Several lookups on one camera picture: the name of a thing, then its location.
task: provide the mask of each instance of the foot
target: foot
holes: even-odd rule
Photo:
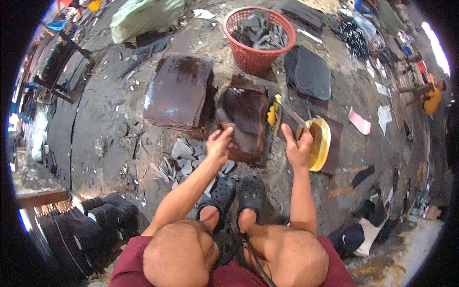
[[[239,214],[239,218],[237,220],[237,226],[239,227],[239,233],[244,234],[247,232],[247,229],[250,228],[251,225],[257,223],[257,213],[251,209],[246,208],[241,211]]]
[[[202,222],[207,231],[212,234],[215,227],[217,227],[218,220],[220,219],[220,212],[215,206],[207,205],[200,212],[199,221]]]
[[[211,198],[202,196],[196,220],[203,222],[208,231],[213,233],[224,225],[225,215],[236,196],[236,184],[233,180],[219,178],[211,195]]]
[[[241,233],[245,233],[249,225],[257,222],[263,210],[265,196],[265,187],[259,178],[254,176],[242,180],[237,211]]]

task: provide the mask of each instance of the knee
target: knee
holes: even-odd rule
[[[160,229],[143,254],[143,269],[154,286],[205,286],[214,261],[212,238],[194,220],[180,220]]]
[[[281,266],[273,274],[277,286],[320,286],[327,276],[329,257],[309,231],[287,231],[279,250]]]

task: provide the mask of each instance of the yellow plastic container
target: yellow plastic container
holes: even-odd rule
[[[309,170],[320,171],[330,150],[331,131],[323,118],[306,121],[306,127],[313,136],[313,146],[309,152]]]
[[[88,5],[88,8],[91,10],[91,11],[96,11],[97,9],[99,9],[101,7],[101,1],[100,0],[95,0],[95,1],[92,1],[89,5]]]

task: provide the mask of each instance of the hand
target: hand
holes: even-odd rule
[[[219,170],[228,160],[228,149],[233,146],[231,143],[231,136],[234,128],[229,127],[224,131],[216,130],[207,139],[207,158],[218,163]]]
[[[303,128],[299,141],[293,137],[293,132],[287,124],[281,125],[287,139],[287,158],[295,172],[309,170],[309,152],[313,145],[313,137],[307,128]]]

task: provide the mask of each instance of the red plastic basket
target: red plastic basket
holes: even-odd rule
[[[236,41],[231,34],[241,25],[241,19],[250,15],[251,11],[266,10],[271,22],[280,25],[288,36],[287,47],[279,50],[257,50]],[[288,51],[297,40],[297,35],[290,22],[279,13],[261,7],[243,7],[231,11],[223,21],[223,33],[228,37],[233,52],[234,62],[243,72],[255,76],[264,76],[274,60],[283,52]]]

